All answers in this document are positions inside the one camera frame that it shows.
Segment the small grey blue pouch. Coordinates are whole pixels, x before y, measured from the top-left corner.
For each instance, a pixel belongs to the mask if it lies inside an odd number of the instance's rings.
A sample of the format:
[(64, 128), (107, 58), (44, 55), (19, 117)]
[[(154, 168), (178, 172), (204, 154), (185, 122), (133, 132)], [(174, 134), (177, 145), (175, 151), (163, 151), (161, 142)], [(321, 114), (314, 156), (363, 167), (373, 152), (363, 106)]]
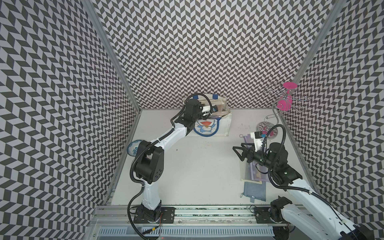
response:
[(256, 184), (254, 182), (244, 182), (244, 190), (240, 194), (240, 197), (248, 197), (251, 200), (251, 203), (254, 203), (255, 200), (265, 202), (267, 200), (266, 195), (266, 183), (262, 182), (261, 184)]

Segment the blue white ceramic bowl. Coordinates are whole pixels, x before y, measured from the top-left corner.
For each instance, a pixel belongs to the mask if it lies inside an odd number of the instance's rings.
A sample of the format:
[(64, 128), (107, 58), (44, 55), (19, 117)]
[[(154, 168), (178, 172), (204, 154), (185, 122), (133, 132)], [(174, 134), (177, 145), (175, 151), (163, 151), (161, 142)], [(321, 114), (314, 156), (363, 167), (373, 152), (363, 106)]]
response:
[(127, 154), (131, 157), (135, 157), (137, 155), (139, 145), (142, 141), (143, 140), (134, 140), (131, 143), (129, 143), (127, 147)]

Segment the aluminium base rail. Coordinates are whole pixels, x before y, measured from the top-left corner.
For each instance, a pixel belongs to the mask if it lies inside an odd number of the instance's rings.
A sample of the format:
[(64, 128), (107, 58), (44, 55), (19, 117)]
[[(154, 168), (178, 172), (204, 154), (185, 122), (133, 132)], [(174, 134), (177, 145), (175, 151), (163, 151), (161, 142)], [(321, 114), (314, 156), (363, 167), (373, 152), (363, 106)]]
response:
[(161, 220), (144, 223), (127, 206), (101, 206), (95, 210), (84, 236), (86, 240), (213, 240), (292, 239), (302, 232), (311, 240), (338, 240), (351, 230), (342, 217), (326, 211), (325, 219), (335, 229), (321, 223), (315, 211), (303, 205), (285, 205), (280, 222), (271, 218), (269, 205), (176, 205), (166, 206)]

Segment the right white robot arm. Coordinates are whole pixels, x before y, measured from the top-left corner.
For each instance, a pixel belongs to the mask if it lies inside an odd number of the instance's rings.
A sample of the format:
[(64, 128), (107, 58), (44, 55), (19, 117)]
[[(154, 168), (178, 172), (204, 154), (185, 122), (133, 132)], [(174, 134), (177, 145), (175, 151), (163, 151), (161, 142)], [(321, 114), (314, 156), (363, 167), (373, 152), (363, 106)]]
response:
[(266, 175), (272, 186), (293, 196), (310, 212), (307, 215), (288, 198), (279, 197), (271, 202), (270, 219), (274, 223), (286, 221), (312, 240), (373, 240), (375, 236), (372, 230), (353, 223), (339, 213), (288, 164), (288, 152), (285, 149), (287, 131), (281, 124), (271, 129), (277, 128), (282, 130), (279, 143), (268, 144), (270, 132), (253, 132), (253, 143), (242, 143), (239, 147), (233, 147), (242, 162), (255, 162), (266, 167)]

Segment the white canvas bag blue handles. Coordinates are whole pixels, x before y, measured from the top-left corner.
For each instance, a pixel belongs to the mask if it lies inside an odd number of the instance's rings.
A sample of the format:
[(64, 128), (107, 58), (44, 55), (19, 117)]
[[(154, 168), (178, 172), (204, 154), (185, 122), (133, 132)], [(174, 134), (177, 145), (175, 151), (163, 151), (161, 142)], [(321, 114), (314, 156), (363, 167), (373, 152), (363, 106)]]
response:
[[(226, 97), (217, 94), (205, 95), (210, 99), (210, 101), (223, 99), (227, 102), (227, 106), (229, 107), (228, 99)], [(231, 112), (222, 118), (210, 119), (209, 117), (207, 120), (198, 120), (195, 123), (195, 127), (193, 128), (193, 130), (189, 133), (188, 137), (227, 137), (229, 135), (231, 121)]]

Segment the purple mesh pouch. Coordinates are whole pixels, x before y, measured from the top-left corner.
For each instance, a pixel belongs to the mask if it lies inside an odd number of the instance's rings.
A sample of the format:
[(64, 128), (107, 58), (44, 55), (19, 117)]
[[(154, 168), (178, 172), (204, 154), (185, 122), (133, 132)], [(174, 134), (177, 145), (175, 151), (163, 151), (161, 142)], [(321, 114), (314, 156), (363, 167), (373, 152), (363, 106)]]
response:
[(240, 134), (239, 137), (244, 141), (243, 143), (241, 143), (242, 148), (247, 148), (247, 149), (255, 148), (254, 140), (251, 138), (250, 134), (248, 135)]

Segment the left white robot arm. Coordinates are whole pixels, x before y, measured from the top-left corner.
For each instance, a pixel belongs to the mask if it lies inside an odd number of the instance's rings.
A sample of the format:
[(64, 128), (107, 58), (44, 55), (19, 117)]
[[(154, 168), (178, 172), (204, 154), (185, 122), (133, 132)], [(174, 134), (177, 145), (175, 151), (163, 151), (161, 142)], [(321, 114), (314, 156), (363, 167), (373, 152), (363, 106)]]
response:
[(170, 119), (172, 127), (168, 132), (148, 142), (142, 141), (130, 167), (130, 179), (141, 185), (140, 191), (128, 203), (129, 222), (143, 240), (149, 231), (141, 232), (135, 226), (131, 216), (131, 205), (139, 196), (142, 203), (137, 206), (135, 215), (143, 217), (145, 222), (158, 223), (162, 221), (162, 201), (156, 182), (164, 172), (165, 153), (175, 143), (186, 137), (195, 127), (198, 120), (207, 120), (212, 113), (218, 111), (207, 95), (195, 93), (186, 97), (181, 110)]

